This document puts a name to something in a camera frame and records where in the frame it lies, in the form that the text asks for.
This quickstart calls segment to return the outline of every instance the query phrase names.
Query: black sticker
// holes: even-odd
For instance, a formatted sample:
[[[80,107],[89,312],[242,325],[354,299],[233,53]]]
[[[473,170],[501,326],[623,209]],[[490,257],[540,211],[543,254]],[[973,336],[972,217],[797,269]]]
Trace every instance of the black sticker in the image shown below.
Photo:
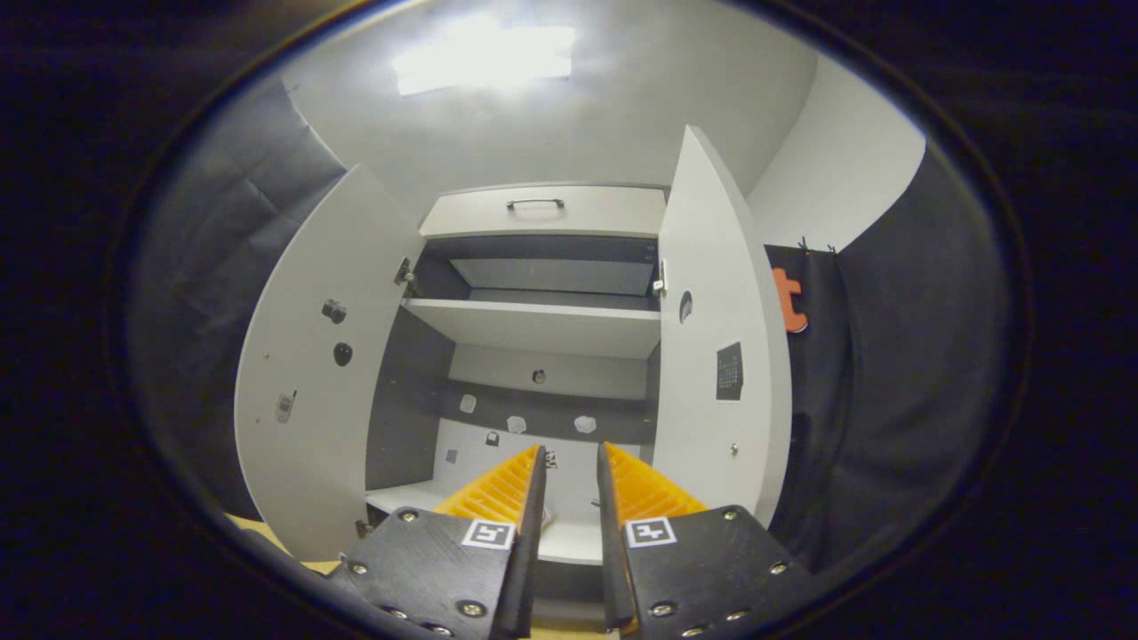
[[[352,362],[352,345],[347,343],[338,343],[332,348],[332,360],[340,367],[346,367],[348,362]]]
[[[348,307],[344,303],[328,298],[324,301],[324,306],[320,310],[320,313],[331,320],[332,325],[339,325],[348,317]]]
[[[716,400],[739,400],[743,395],[743,343],[716,352]]]

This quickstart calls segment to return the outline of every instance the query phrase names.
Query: ceiling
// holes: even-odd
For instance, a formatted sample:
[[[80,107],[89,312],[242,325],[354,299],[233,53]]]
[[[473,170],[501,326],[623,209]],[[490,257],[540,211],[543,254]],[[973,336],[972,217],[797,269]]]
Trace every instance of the ceiling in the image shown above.
[[[669,184],[685,124],[747,194],[806,100],[817,54],[710,1],[417,2],[333,35],[281,80],[348,166],[363,164],[420,222],[438,194],[542,181]],[[393,58],[444,25],[572,26],[569,79],[401,97]]]

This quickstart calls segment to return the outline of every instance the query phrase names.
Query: drawer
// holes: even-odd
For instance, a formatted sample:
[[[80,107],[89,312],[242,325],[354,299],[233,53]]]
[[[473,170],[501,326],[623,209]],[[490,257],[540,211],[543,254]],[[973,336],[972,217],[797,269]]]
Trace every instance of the drawer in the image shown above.
[[[486,189],[439,197],[419,232],[427,239],[522,233],[654,238],[663,207],[663,190],[643,187]]]

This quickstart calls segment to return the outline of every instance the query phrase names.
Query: cabinet shelf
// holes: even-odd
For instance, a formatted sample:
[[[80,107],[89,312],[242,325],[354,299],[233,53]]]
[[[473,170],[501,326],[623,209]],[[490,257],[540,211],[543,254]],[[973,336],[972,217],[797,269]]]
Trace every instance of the cabinet shelf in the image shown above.
[[[643,360],[660,342],[658,311],[426,298],[404,305],[457,344]]]

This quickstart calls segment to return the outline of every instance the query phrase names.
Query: door latch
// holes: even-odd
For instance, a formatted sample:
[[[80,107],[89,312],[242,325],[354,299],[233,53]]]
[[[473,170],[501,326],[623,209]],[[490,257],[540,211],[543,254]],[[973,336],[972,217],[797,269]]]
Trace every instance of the door latch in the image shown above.
[[[652,282],[652,295],[655,297],[663,297],[668,293],[668,279],[663,272],[665,260],[660,259],[660,270],[658,272],[657,279]]]

